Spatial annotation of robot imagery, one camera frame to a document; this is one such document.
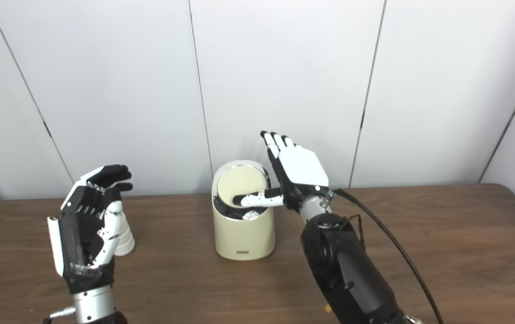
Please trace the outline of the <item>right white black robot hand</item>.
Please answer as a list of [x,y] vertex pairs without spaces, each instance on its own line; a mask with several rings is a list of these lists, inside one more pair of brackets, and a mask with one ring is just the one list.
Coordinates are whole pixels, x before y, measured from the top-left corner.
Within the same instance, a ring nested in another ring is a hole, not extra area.
[[329,178],[317,155],[296,145],[290,137],[261,131],[266,151],[279,187],[264,189],[232,198],[236,207],[277,207],[284,205],[299,211],[310,196],[324,197],[329,192]]

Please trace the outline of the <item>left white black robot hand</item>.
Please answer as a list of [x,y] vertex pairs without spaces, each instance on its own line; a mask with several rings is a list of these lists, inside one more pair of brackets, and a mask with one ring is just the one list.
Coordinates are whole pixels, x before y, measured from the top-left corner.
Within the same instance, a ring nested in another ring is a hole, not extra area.
[[122,204],[132,174],[123,164],[105,165],[81,176],[64,199],[60,216],[48,217],[54,266],[70,294],[111,286],[115,256],[134,241]]

